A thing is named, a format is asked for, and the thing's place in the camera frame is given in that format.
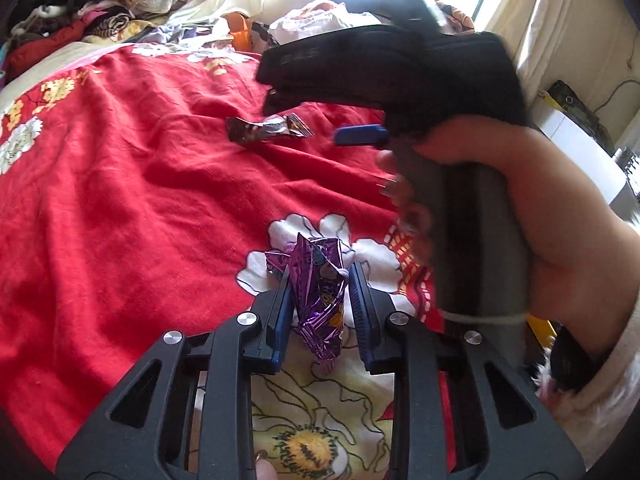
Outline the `person's left hand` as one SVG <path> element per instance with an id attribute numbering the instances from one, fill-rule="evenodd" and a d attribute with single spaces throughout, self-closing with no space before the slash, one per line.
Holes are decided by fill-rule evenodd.
<path id="1" fill-rule="evenodd" d="M 257 480 L 278 480 L 276 468 L 268 460 L 268 454 L 265 450 L 256 453 L 255 471 Z"/>

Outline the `person's right hand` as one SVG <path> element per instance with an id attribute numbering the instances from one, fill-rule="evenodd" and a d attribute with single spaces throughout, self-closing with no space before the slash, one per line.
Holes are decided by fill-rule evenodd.
<path id="1" fill-rule="evenodd" d="M 563 325 L 590 358 L 613 350 L 639 292 L 639 235 L 541 133 L 459 116 L 414 150 L 439 165 L 477 162 L 506 177 L 532 251 L 529 311 Z"/>

